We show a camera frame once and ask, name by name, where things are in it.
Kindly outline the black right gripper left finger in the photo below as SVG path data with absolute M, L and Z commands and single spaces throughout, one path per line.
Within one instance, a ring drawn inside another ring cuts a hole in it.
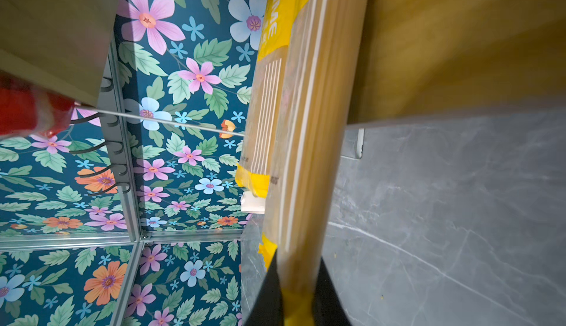
M 272 258 L 256 302 L 244 326 L 283 326 L 283 301 L 277 269 L 277 252 Z

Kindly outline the yellow pasta bag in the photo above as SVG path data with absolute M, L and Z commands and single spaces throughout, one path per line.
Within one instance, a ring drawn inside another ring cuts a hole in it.
M 314 325 L 367 2 L 309 0 L 293 24 L 262 232 L 277 252 L 283 325 Z
M 267 0 L 236 182 L 265 198 L 293 24 L 309 0 Z

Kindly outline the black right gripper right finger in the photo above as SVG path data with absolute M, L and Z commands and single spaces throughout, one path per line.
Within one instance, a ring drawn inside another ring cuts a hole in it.
M 340 303 L 324 260 L 321 260 L 316 280 L 312 315 L 316 326 L 352 325 Z

